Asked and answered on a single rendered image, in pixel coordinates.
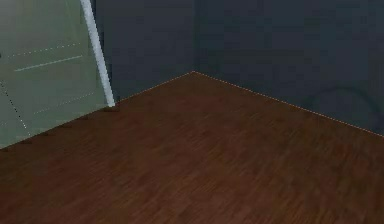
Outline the pale green room door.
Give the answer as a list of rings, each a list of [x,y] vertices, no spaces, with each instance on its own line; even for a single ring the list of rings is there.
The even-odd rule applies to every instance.
[[[0,149],[114,105],[91,0],[0,0]]]

